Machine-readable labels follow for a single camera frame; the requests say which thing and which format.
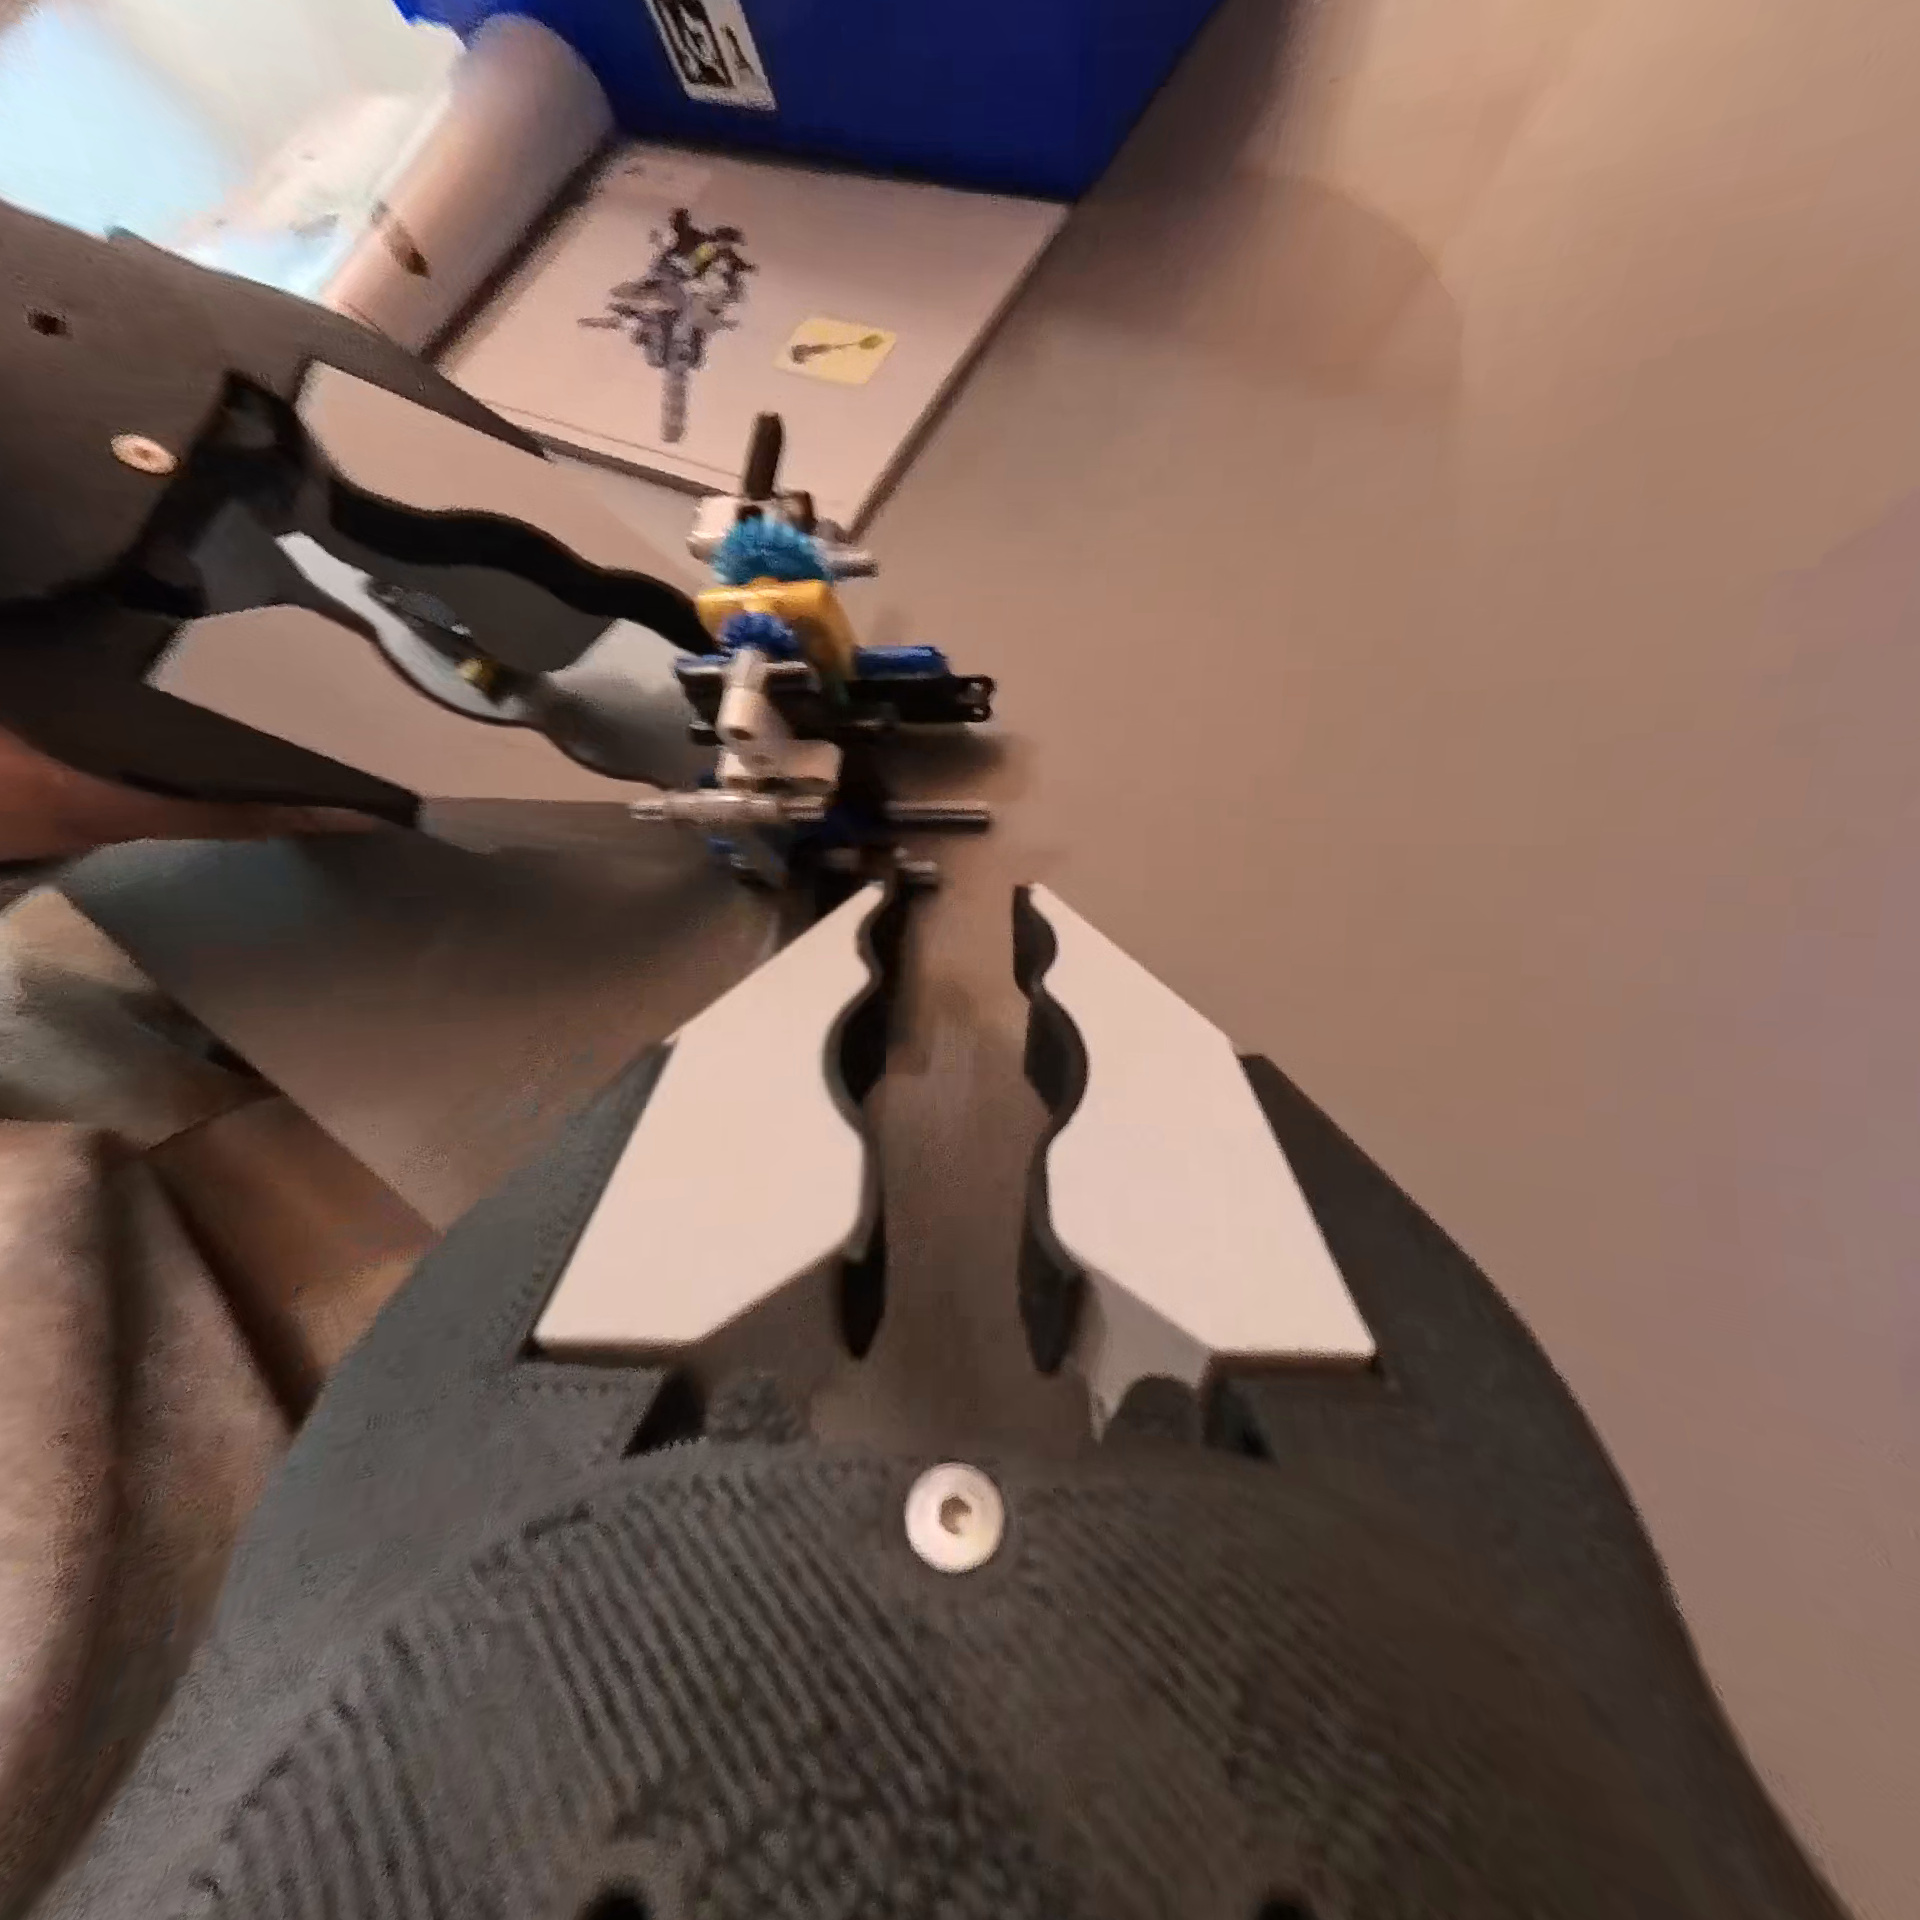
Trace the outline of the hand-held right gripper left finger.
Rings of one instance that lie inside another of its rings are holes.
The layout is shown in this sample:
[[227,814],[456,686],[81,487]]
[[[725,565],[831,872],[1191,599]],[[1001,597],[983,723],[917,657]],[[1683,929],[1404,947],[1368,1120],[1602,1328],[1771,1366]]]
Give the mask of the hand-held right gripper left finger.
[[891,882],[863,885],[664,1050],[537,1321],[541,1359],[855,1359],[882,1312],[863,1113]]

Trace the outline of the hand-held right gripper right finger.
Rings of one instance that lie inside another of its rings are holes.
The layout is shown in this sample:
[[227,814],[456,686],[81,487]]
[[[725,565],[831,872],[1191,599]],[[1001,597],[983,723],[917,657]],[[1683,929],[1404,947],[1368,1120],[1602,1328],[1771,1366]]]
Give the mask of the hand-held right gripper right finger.
[[1092,1434],[1143,1384],[1364,1377],[1378,1344],[1223,1030],[1049,887],[1016,890],[1025,1075],[1044,1110],[1025,1343]]

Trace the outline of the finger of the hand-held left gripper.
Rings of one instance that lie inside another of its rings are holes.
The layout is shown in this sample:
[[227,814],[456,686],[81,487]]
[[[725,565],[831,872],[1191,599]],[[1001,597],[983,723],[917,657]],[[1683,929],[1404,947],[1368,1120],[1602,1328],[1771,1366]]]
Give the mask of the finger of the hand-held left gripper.
[[287,535],[280,553],[304,601],[191,622],[152,673],[157,690],[431,809],[611,809],[708,774],[679,651],[657,633],[593,622],[575,666],[491,702],[400,611],[397,587],[309,535]]
[[657,577],[657,552],[540,451],[328,366],[304,375],[298,422],[307,533],[439,601],[482,658],[575,666],[617,622],[714,655],[691,595]]

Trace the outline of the multicoloured lego gear assembly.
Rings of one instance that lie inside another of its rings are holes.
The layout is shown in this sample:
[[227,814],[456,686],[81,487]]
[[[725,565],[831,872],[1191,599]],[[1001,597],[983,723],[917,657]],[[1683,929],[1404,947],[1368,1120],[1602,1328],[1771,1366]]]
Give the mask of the multicoloured lego gear assembly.
[[879,570],[809,491],[781,480],[784,422],[757,414],[735,491],[689,533],[708,585],[693,606],[707,649],[676,667],[712,771],[628,807],[647,827],[703,838],[741,878],[809,887],[820,911],[857,885],[911,894],[943,885],[911,848],[931,833],[992,827],[975,800],[901,800],[882,753],[992,721],[996,685],[929,643],[857,637],[844,585]]

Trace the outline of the lego instruction booklet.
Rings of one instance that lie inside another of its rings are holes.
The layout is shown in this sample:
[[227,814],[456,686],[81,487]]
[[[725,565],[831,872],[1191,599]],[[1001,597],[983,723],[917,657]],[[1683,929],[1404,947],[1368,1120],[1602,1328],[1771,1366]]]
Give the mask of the lego instruction booklet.
[[548,25],[495,17],[357,202],[321,303],[544,449],[863,533],[1065,208],[631,143]]

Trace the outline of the black white printed tag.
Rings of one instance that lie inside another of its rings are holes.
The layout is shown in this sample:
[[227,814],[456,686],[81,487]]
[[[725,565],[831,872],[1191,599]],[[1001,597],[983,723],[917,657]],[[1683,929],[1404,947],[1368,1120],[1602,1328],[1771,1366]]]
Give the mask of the black white printed tag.
[[684,94],[697,106],[776,113],[778,96],[741,2],[644,6]]

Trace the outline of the blue plastic box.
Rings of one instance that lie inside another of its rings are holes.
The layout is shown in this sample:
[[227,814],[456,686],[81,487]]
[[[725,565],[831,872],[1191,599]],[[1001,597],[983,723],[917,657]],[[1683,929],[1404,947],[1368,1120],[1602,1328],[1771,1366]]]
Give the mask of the blue plastic box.
[[741,2],[776,113],[693,104],[647,2],[397,2],[471,41],[525,17],[585,62],[623,133],[1077,202],[1217,2]]

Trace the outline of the grey fabric cushion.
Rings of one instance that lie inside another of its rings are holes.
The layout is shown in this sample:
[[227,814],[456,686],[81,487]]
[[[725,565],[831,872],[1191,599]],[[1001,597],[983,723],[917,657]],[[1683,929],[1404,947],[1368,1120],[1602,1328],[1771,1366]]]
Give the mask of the grey fabric cushion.
[[4,1915],[121,1786],[272,1471],[437,1238],[281,1098],[152,1152],[4,1123]]

